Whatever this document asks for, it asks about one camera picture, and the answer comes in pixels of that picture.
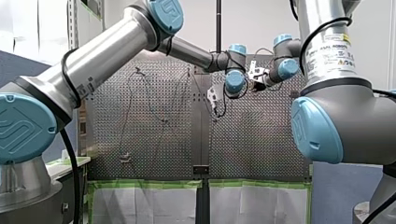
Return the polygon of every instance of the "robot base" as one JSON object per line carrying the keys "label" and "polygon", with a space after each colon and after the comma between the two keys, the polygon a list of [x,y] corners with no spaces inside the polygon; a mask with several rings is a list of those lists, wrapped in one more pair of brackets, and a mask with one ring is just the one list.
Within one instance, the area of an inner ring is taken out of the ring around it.
{"label": "robot base", "polygon": [[39,200],[33,199],[0,207],[0,220],[2,224],[62,224],[64,221],[62,184],[54,182],[49,193]]}

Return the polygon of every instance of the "black cable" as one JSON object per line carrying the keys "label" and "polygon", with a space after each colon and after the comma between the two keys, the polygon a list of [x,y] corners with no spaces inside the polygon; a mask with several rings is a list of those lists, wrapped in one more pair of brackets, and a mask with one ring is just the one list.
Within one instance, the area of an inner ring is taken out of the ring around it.
{"label": "black cable", "polygon": [[334,19],[331,21],[324,22],[306,38],[305,42],[303,43],[303,46],[301,47],[301,52],[300,52],[300,69],[301,69],[301,73],[303,75],[305,75],[304,65],[303,65],[303,57],[304,57],[305,51],[308,48],[309,44],[311,43],[312,39],[314,39],[315,36],[317,36],[322,31],[322,29],[324,29],[336,22],[339,22],[339,21],[347,21],[347,24],[346,24],[347,26],[352,24],[352,19],[350,19],[349,17],[340,17],[340,18],[337,18],[337,19]]}
{"label": "black cable", "polygon": [[290,0],[290,7],[291,7],[291,12],[293,13],[294,19],[298,20],[298,15],[297,15],[296,9],[294,7],[293,0]]}
{"label": "black cable", "polygon": [[64,145],[66,146],[67,153],[69,154],[70,157],[70,162],[72,164],[72,173],[73,173],[73,182],[74,182],[74,195],[75,195],[75,211],[74,211],[74,219],[73,223],[78,224],[79,223],[79,208],[80,208],[80,196],[79,196],[79,176],[78,176],[78,165],[77,165],[77,159],[76,159],[76,154],[73,150],[73,146],[70,142],[70,138],[67,135],[67,132],[65,129],[62,129],[60,131],[62,139],[64,140]]}
{"label": "black cable", "polygon": [[66,81],[70,90],[73,92],[73,94],[76,97],[76,107],[75,108],[79,108],[81,106],[81,99],[79,98],[79,94],[78,94],[78,91],[76,90],[76,87],[73,85],[72,81],[70,80],[69,75],[67,75],[67,66],[66,66],[67,58],[70,56],[70,54],[72,54],[76,50],[77,49],[70,49],[69,51],[66,52],[66,54],[61,59],[61,67],[62,67],[62,75],[64,77],[64,81]]}
{"label": "black cable", "polygon": [[227,95],[227,93],[225,92],[225,82],[224,82],[224,86],[223,86],[223,112],[221,114],[218,114],[218,112],[215,110],[218,119],[222,118],[225,116],[225,113],[227,112],[227,104],[225,102],[225,96]]}
{"label": "black cable", "polygon": [[393,204],[396,201],[396,192],[390,196],[384,203],[382,203],[378,208],[376,208],[374,210],[374,212],[372,212],[370,214],[370,216],[368,216],[363,223],[361,224],[369,224],[371,221],[373,221],[381,212],[383,212],[384,210],[386,210],[391,204]]}
{"label": "black cable", "polygon": [[396,98],[396,93],[393,93],[391,91],[373,90],[373,93],[383,94],[392,98]]}
{"label": "black cable", "polygon": [[241,69],[244,73],[246,73],[246,68],[244,65],[242,65],[241,63],[237,62],[236,60],[233,59],[233,57],[231,57],[231,54],[228,50],[225,50],[224,53],[227,55],[228,60],[231,60],[231,62],[236,63],[236,65],[238,65],[239,69]]}
{"label": "black cable", "polygon": [[173,41],[173,37],[174,35],[172,35],[171,37],[169,37],[168,43],[166,45],[166,56],[169,56],[169,53],[172,50],[172,41]]}

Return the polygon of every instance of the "wire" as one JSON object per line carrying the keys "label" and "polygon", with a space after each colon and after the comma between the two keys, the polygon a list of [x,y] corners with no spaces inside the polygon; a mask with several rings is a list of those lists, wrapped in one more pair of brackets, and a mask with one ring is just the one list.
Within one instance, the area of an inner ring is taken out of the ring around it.
{"label": "wire", "polygon": [[350,19],[349,17],[340,17],[340,18],[336,18],[334,20],[331,21],[326,21],[323,24],[321,24],[314,32],[312,32],[305,40],[305,42],[303,43],[303,46],[301,47],[301,52],[300,52],[300,69],[301,69],[301,73],[305,76],[304,73],[304,65],[303,65],[303,57],[305,54],[306,49],[308,48],[309,44],[311,43],[312,39],[315,38],[315,36],[317,36],[322,29],[327,28],[328,26],[339,22],[339,21],[347,21],[347,26],[349,26],[350,24],[352,24],[352,19]]}
{"label": "wire", "polygon": [[363,223],[361,224],[369,224],[371,221],[373,221],[381,212],[383,212],[384,210],[386,210],[391,204],[393,204],[396,201],[396,192],[390,196],[384,203],[382,203],[378,208],[376,208],[374,210],[374,212],[372,212],[370,214],[370,216],[368,216]]}
{"label": "wire", "polygon": [[259,54],[259,52],[260,52],[261,50],[265,50],[265,51],[267,51],[268,53],[274,55],[274,52],[271,51],[270,49],[268,49],[268,48],[260,48],[260,49],[257,49],[256,52],[254,53],[253,59],[256,58],[257,54]]}
{"label": "wire", "polygon": [[396,99],[396,93],[393,93],[391,91],[381,91],[381,90],[373,90],[373,93],[378,93],[378,94],[383,94],[387,95],[389,97],[395,98]]}
{"label": "wire", "polygon": [[293,13],[294,19],[298,20],[298,15],[297,15],[296,9],[294,7],[294,1],[293,0],[290,0],[290,8],[291,8],[291,12]]}
{"label": "wire", "polygon": [[75,108],[79,108],[81,106],[81,99],[79,98],[79,94],[78,94],[78,91],[76,90],[76,87],[73,85],[73,82],[70,80],[69,75],[67,75],[67,66],[66,66],[67,58],[76,50],[77,49],[70,49],[69,51],[66,52],[66,54],[61,59],[61,67],[62,67],[62,75],[64,77],[64,81],[66,81],[70,90],[73,92],[73,94],[76,97],[76,107]]}
{"label": "wire", "polygon": [[241,69],[244,73],[246,73],[247,69],[245,68],[245,66],[242,65],[241,63],[237,62],[236,60],[234,60],[233,57],[231,57],[230,51],[225,50],[223,52],[227,55],[229,61],[236,63],[236,65],[238,65],[238,68]]}
{"label": "wire", "polygon": [[169,56],[169,54],[171,53],[173,37],[174,37],[174,35],[169,37],[168,43],[166,45],[166,56]]}
{"label": "wire", "polygon": [[76,154],[73,150],[73,146],[70,143],[70,138],[67,135],[67,131],[62,129],[60,131],[62,139],[64,140],[64,145],[66,146],[67,153],[70,157],[70,162],[72,164],[72,173],[73,173],[73,182],[74,182],[74,203],[75,203],[75,211],[74,211],[74,219],[73,223],[79,223],[79,208],[80,208],[80,199],[79,199],[79,176],[78,176],[78,164],[76,159]]}

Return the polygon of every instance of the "pegboard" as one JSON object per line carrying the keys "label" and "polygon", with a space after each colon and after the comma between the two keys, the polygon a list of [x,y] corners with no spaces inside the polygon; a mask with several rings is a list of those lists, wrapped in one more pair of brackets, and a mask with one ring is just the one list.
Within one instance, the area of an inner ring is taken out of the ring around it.
{"label": "pegboard", "polygon": [[[247,57],[249,68],[251,56]],[[265,67],[271,56],[257,56]],[[216,73],[212,83],[223,83]],[[279,181],[309,180],[309,161],[293,143],[290,125],[292,92],[305,85],[299,74],[271,91],[249,92],[227,103],[226,116],[211,125],[209,167],[211,178],[253,178]]]}
{"label": "pegboard", "polygon": [[[270,57],[257,59],[264,66]],[[280,91],[248,92],[228,102],[226,116],[214,122],[194,116],[208,113],[195,106],[208,101],[192,101],[192,70],[170,57],[134,59],[87,99],[89,179],[192,179],[194,161],[207,161],[210,178],[307,180],[309,162],[293,144],[290,127],[290,93],[304,86],[301,75]],[[212,76],[213,83],[223,79],[223,73]],[[200,136],[192,134],[197,127]]]}
{"label": "pegboard", "polygon": [[87,99],[89,179],[192,178],[190,70],[132,60]]}

